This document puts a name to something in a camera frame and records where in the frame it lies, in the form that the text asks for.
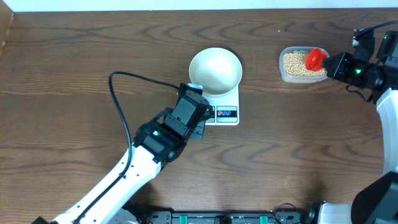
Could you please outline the red plastic measuring scoop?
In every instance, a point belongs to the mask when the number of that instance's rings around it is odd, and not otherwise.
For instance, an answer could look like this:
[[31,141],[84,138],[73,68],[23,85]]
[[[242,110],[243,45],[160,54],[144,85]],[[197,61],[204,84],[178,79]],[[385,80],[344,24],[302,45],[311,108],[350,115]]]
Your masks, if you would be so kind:
[[309,71],[317,72],[323,68],[322,63],[326,58],[327,54],[324,53],[324,51],[319,48],[315,48],[307,55],[305,60],[305,68]]

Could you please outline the white digital kitchen scale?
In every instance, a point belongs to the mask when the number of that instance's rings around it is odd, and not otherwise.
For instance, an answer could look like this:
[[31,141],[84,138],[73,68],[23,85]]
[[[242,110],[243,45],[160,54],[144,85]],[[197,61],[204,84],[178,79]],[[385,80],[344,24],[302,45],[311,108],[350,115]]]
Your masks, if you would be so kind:
[[203,96],[213,107],[214,115],[206,121],[207,126],[237,126],[239,124],[239,88],[223,95]]

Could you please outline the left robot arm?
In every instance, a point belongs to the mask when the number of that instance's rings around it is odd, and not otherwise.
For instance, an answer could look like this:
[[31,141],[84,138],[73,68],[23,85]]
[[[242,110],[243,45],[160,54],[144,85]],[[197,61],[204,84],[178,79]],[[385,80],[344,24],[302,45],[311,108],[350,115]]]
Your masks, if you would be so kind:
[[53,223],[108,223],[163,166],[179,157],[210,111],[209,101],[199,93],[180,94],[176,107],[164,109],[143,124],[112,170]]

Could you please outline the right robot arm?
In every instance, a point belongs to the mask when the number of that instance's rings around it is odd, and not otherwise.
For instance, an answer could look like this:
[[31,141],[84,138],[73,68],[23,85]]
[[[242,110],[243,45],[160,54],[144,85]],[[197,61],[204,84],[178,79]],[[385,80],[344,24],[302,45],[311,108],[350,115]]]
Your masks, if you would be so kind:
[[323,61],[327,76],[347,87],[371,90],[382,125],[384,167],[381,178],[349,203],[323,203],[317,223],[397,223],[397,32],[387,31],[378,51],[372,28],[356,30],[353,54]]

